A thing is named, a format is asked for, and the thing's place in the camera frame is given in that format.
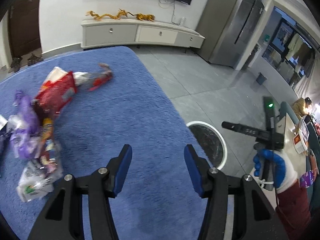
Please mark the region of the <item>maroon sleeved right forearm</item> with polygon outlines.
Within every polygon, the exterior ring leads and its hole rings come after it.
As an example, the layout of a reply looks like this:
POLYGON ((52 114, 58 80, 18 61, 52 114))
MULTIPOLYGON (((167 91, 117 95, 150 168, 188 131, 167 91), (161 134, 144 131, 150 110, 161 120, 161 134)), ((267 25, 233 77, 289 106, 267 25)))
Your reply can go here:
POLYGON ((308 194, 298 181, 277 194, 276 213, 285 228, 289 239, 299 239, 311 221, 308 194))

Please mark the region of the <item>right blue white gloved hand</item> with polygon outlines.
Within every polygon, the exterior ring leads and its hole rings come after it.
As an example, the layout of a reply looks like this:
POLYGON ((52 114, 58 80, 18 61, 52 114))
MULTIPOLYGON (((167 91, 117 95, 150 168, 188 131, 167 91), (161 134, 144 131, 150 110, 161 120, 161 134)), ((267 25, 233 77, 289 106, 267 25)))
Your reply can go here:
POLYGON ((256 177, 260 176, 262 160, 270 162, 273 171, 273 187, 278 193, 283 193, 298 183, 298 173, 284 151, 271 151, 265 148, 259 150, 253 158, 256 177))

